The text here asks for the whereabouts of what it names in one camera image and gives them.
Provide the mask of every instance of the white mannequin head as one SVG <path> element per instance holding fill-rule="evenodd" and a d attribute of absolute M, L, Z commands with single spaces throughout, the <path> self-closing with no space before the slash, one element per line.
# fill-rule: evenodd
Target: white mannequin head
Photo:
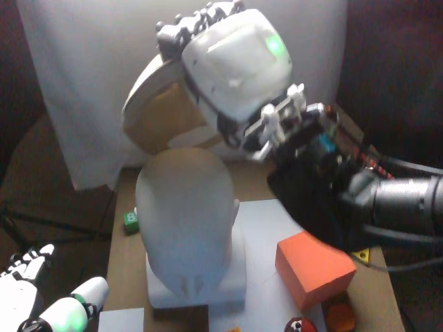
<path fill-rule="evenodd" d="M 210 292 L 230 261 L 238 209 L 220 159 L 197 148 L 160 153 L 140 172 L 136 207 L 154 274 L 180 297 Z"/>

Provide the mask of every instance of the white backdrop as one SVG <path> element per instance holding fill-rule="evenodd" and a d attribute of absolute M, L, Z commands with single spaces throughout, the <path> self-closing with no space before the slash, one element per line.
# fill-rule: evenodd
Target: white backdrop
<path fill-rule="evenodd" d="M 18 0 L 38 80 L 76 189 L 116 183 L 146 158 L 121 130 L 136 78 L 157 54 L 154 26 L 205 0 Z M 334 101 L 347 0 L 246 0 L 275 26 L 308 102 Z"/>

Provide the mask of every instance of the wooden table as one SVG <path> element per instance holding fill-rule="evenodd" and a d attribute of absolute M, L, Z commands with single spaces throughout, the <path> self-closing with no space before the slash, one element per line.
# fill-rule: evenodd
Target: wooden table
<path fill-rule="evenodd" d="M 237 162 L 229 163 L 228 168 L 235 197 L 240 201 L 275 198 L 266 183 L 270 165 Z M 107 273 L 111 291 L 104 310 L 144 307 L 145 332 L 208 331 L 206 306 L 153 311 L 147 300 L 145 248 L 141 236 L 127 236 L 123 229 L 123 214 L 134 209 L 138 172 L 138 169 L 126 169 L 120 175 Z M 386 266 L 380 248 L 371 249 L 370 259 L 374 264 Z M 358 265 L 348 295 L 356 314 L 356 332 L 404 331 L 389 274 Z"/>

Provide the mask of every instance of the brown block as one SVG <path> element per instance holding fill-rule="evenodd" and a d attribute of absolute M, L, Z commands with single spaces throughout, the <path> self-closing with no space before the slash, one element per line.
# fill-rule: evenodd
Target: brown block
<path fill-rule="evenodd" d="M 342 251 L 301 232 L 280 241 L 275 267 L 300 310 L 344 291 L 356 272 Z"/>

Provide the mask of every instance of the green cube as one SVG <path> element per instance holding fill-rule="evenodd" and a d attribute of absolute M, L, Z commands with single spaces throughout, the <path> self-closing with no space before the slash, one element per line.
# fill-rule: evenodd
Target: green cube
<path fill-rule="evenodd" d="M 123 214 L 125 220 L 125 230 L 127 234 L 134 234 L 138 232 L 138 218 L 134 211 Z"/>

